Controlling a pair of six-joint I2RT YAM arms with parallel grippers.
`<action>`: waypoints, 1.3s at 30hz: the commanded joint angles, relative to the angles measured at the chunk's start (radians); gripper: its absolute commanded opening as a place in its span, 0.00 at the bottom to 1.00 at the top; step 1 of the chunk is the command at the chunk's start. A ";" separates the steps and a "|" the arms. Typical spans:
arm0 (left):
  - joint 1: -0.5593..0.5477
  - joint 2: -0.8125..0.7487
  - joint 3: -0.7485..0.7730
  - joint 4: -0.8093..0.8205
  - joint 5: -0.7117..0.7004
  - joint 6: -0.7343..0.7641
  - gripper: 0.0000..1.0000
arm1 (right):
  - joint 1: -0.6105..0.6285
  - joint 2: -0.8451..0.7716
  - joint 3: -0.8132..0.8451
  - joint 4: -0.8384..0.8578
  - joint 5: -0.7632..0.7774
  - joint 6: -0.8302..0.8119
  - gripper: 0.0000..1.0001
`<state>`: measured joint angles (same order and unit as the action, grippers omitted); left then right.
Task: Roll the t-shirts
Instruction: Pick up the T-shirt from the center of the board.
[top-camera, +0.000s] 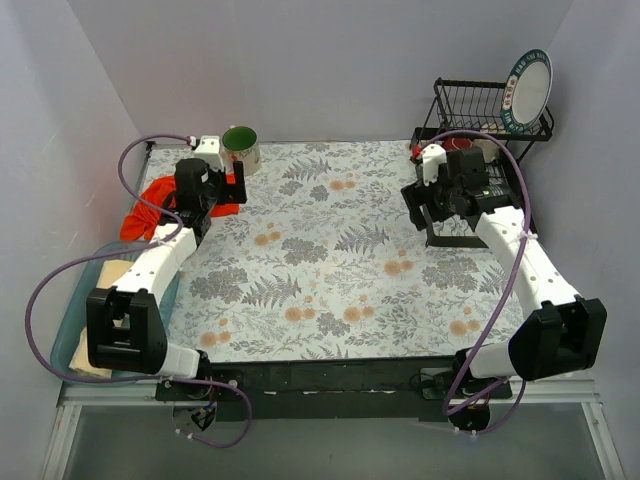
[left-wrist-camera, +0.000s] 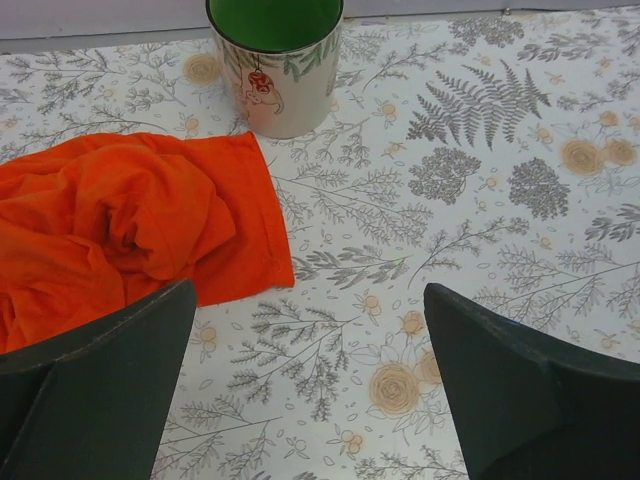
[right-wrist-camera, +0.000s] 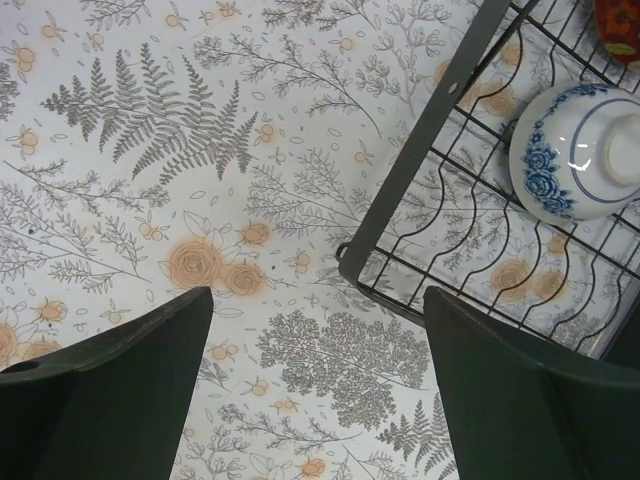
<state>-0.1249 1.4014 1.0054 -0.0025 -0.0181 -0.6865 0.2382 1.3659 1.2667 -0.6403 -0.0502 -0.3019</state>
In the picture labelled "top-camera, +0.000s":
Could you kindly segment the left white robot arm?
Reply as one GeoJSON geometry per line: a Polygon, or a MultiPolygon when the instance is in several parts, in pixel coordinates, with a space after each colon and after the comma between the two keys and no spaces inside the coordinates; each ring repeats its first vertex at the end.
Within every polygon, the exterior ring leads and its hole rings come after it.
{"type": "Polygon", "coordinates": [[[213,377],[199,366],[201,354],[167,340],[160,303],[209,230],[213,209],[247,201],[244,165],[234,160],[231,166],[233,182],[201,158],[176,164],[175,190],[162,204],[152,236],[157,245],[141,253],[110,287],[93,289],[86,300],[92,366],[178,378],[180,390],[193,400],[211,392],[213,377]]]}

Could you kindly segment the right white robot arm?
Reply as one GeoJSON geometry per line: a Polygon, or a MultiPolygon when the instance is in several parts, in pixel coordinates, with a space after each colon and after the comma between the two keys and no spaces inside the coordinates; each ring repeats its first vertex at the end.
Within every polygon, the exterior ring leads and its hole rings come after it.
{"type": "Polygon", "coordinates": [[[466,220],[506,273],[524,321],[511,338],[457,354],[454,389],[475,397],[489,378],[518,376],[532,381],[591,368],[607,312],[599,299],[586,299],[552,264],[525,224],[524,205],[506,184],[493,184],[481,149],[422,150],[422,177],[404,187],[410,220],[419,230],[454,215],[466,220]]]}

